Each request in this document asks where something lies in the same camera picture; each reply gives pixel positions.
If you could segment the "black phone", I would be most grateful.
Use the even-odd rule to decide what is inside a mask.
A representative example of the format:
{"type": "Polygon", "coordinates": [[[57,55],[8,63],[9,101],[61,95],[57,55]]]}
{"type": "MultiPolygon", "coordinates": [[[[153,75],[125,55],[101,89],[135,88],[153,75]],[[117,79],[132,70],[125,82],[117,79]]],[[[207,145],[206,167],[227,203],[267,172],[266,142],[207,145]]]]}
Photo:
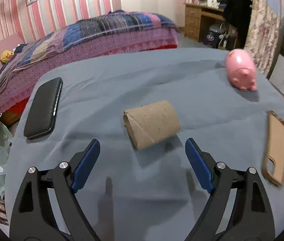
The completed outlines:
{"type": "Polygon", "coordinates": [[[54,130],[62,86],[62,78],[57,77],[37,89],[24,127],[28,140],[41,138],[54,130]]]}

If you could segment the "pink pig mug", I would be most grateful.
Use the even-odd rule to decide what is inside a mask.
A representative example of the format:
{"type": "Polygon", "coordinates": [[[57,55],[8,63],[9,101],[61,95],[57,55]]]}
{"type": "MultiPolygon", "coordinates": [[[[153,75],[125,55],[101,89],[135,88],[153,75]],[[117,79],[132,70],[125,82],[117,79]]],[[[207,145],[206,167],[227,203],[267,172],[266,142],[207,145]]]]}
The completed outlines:
{"type": "Polygon", "coordinates": [[[230,83],[241,91],[256,91],[256,66],[251,55],[243,49],[234,49],[225,57],[230,83]]]}

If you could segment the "yellow duck plush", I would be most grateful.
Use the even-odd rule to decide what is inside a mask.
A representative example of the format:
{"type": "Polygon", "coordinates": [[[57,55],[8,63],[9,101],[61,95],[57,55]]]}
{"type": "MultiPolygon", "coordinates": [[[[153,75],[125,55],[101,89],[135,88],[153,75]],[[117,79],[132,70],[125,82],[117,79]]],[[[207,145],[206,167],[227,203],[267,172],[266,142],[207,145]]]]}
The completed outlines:
{"type": "Polygon", "coordinates": [[[5,50],[1,53],[0,56],[0,61],[5,64],[7,62],[9,62],[9,60],[14,56],[14,52],[9,51],[9,50],[5,50]]]}

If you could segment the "wooden desk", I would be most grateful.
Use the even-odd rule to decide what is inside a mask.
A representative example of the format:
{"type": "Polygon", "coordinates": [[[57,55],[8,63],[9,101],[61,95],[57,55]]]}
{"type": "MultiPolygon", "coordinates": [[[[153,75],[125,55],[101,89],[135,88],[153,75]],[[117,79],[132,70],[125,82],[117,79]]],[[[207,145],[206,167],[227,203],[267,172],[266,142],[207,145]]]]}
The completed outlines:
{"type": "Polygon", "coordinates": [[[232,50],[238,46],[238,33],[226,22],[222,9],[185,3],[184,36],[203,44],[209,28],[226,30],[218,48],[232,50]]]}

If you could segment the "black hanging coat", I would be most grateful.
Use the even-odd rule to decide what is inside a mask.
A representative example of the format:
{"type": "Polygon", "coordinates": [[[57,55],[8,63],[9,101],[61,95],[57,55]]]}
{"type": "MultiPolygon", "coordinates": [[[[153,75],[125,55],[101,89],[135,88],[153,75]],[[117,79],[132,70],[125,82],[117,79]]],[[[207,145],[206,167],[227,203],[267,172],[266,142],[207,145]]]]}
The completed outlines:
{"type": "Polygon", "coordinates": [[[223,16],[237,29],[239,47],[244,48],[249,31],[253,0],[226,0],[223,16]]]}

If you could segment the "black box under desk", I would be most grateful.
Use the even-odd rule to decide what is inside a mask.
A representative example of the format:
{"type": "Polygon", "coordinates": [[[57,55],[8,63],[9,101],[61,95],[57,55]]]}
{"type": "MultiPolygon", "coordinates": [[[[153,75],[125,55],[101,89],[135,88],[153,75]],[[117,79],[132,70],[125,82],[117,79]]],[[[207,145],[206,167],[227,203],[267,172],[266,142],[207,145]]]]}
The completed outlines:
{"type": "Polygon", "coordinates": [[[209,28],[209,31],[204,38],[203,44],[211,48],[218,48],[218,45],[225,33],[225,29],[209,28]]]}

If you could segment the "bed with patchwork quilt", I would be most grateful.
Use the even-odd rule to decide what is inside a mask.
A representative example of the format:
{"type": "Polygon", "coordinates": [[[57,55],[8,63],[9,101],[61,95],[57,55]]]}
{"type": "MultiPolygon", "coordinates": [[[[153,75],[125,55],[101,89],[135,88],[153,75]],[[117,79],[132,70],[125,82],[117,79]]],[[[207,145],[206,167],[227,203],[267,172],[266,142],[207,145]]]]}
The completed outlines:
{"type": "Polygon", "coordinates": [[[28,99],[40,77],[54,68],[103,55],[176,48],[177,31],[166,16],[119,10],[20,44],[0,69],[0,113],[28,99]]]}

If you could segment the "floral curtain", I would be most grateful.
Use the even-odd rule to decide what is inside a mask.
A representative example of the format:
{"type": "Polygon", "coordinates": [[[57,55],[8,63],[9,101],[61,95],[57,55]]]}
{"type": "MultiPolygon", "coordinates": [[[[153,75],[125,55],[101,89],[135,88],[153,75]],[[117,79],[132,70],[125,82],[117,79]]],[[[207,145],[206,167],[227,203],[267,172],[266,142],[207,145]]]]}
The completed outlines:
{"type": "Polygon", "coordinates": [[[253,0],[245,50],[251,54],[256,68],[264,76],[271,69],[280,26],[281,17],[269,7],[266,0],[253,0]]]}

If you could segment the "tan phone case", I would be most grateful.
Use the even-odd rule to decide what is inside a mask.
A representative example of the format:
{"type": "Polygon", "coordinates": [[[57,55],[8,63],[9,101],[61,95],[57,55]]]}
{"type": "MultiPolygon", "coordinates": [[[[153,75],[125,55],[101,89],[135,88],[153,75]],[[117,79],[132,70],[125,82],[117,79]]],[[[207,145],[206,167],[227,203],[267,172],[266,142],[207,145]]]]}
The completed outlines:
{"type": "Polygon", "coordinates": [[[284,184],[284,120],[273,110],[267,111],[267,140],[262,175],[271,184],[284,184]]]}

